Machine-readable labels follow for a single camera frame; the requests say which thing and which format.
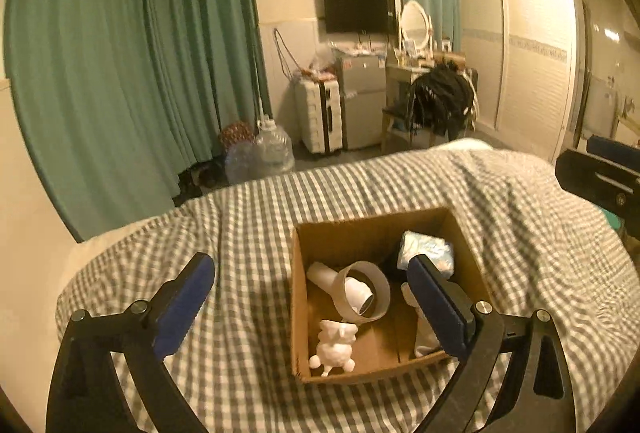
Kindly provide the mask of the black clothes on chair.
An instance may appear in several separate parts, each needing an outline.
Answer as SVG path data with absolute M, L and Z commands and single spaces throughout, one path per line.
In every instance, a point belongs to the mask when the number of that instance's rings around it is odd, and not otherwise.
M 459 69 L 438 64 L 410 84 L 409 121 L 451 142 L 468 126 L 474 101 L 473 86 Z

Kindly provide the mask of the brown cardboard box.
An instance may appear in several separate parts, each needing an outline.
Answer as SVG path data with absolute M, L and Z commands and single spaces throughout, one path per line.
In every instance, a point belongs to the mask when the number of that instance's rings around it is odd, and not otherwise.
M 357 384 L 446 361 L 414 347 L 419 317 L 393 274 L 407 231 L 444 239 L 452 247 L 451 279 L 472 301 L 488 300 L 477 256 L 462 219 L 446 207 L 302 223 L 292 242 L 291 365 L 307 384 Z

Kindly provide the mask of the green curtain left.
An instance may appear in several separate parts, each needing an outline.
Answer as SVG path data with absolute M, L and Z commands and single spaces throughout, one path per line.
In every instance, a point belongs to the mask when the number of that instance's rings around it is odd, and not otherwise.
M 270 105 L 255 0 L 6 0 L 3 30 L 30 159 L 80 241 L 169 210 Z

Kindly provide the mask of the wooden chair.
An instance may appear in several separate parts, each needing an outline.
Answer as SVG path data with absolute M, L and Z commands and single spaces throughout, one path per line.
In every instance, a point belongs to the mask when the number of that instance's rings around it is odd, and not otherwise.
M 422 130 L 420 124 L 416 124 L 413 116 L 402 114 L 397 107 L 385 107 L 382 109 L 382 135 L 381 153 L 388 152 L 388 141 L 392 135 L 402 138 L 409 148 L 413 147 L 416 135 Z

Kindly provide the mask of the white oval vanity mirror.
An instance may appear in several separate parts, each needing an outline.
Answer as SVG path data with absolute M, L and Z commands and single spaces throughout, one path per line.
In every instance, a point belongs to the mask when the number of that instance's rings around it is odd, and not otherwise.
M 405 3 L 400 14 L 400 33 L 404 43 L 412 43 L 416 52 L 433 49 L 433 23 L 423 6 L 416 0 Z

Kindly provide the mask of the white labelled tube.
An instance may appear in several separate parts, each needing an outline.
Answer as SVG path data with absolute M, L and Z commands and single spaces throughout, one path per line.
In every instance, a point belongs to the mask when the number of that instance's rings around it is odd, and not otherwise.
M 430 355 L 440 349 L 440 343 L 437 339 L 437 335 L 426 319 L 420 304 L 413 292 L 410 289 L 408 283 L 403 283 L 400 286 L 402 296 L 405 302 L 416 311 L 416 340 L 414 340 L 413 353 L 416 358 L 421 358 L 426 355 Z

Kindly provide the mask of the clear water jug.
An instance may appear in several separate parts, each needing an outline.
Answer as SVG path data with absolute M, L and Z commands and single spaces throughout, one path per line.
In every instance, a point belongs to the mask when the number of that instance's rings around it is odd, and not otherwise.
M 230 185 L 256 180 L 256 145 L 249 141 L 232 145 L 224 158 L 224 172 Z
M 295 168 L 291 138 L 285 130 L 270 118 L 258 121 L 256 144 L 256 167 L 260 175 L 290 173 Z

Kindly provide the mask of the white louvered wardrobe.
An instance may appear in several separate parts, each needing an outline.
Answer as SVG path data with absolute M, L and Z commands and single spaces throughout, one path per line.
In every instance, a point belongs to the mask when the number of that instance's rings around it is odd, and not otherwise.
M 478 127 L 553 161 L 575 87 L 574 0 L 460 0 L 461 49 L 478 73 Z

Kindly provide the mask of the white suitcase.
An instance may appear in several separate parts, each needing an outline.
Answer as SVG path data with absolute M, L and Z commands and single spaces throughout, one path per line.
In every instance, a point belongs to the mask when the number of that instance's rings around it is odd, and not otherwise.
M 336 80 L 294 84 L 300 135 L 307 150 L 329 155 L 343 148 L 342 105 Z

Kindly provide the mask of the black wall television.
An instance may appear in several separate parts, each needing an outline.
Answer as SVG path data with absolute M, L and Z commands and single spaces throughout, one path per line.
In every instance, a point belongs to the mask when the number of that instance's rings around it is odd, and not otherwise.
M 323 0 L 329 34 L 391 34 L 395 0 Z

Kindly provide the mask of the white tape roll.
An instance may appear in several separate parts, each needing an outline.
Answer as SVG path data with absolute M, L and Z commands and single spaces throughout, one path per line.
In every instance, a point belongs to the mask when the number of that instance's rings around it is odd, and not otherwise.
M 390 308 L 390 283 L 375 264 L 358 261 L 337 273 L 331 297 L 346 323 L 372 323 Z

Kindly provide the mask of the white animal figurine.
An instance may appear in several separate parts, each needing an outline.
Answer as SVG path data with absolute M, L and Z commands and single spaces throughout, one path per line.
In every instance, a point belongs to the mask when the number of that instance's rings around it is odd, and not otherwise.
M 321 320 L 316 353 L 308 359 L 309 369 L 321 368 L 322 377 L 327 377 L 334 368 L 353 372 L 356 361 L 352 358 L 352 346 L 357 332 L 358 326 L 353 323 Z

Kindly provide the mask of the grey white checkered bedspread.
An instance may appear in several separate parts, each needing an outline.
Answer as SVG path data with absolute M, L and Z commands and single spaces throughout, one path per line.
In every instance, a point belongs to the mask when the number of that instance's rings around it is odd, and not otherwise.
M 396 266 L 407 231 L 454 249 L 452 280 L 499 313 L 555 324 L 576 427 L 612 401 L 639 349 L 639 276 L 616 231 L 559 185 L 551 164 L 495 148 L 438 146 L 218 190 L 145 222 L 89 261 L 58 296 L 73 312 L 148 300 L 195 253 L 216 280 L 167 368 L 212 432 L 412 432 L 456 370 L 416 358 L 416 310 Z M 381 268 L 392 301 L 359 328 L 352 372 L 309 367 L 332 297 L 307 271 Z

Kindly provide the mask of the blue white tissue pack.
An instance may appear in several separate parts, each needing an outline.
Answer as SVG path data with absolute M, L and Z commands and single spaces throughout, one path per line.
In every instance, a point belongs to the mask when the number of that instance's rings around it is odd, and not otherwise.
M 409 262 L 417 255 L 424 255 L 445 278 L 454 275 L 454 247 L 444 238 L 405 231 L 402 234 L 396 267 L 407 271 Z

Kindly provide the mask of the white dressing table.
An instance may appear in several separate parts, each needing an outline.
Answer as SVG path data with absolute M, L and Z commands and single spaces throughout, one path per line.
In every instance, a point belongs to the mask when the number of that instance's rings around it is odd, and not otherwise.
M 431 67 L 386 66 L 386 106 L 405 105 L 410 86 L 417 78 L 429 74 Z

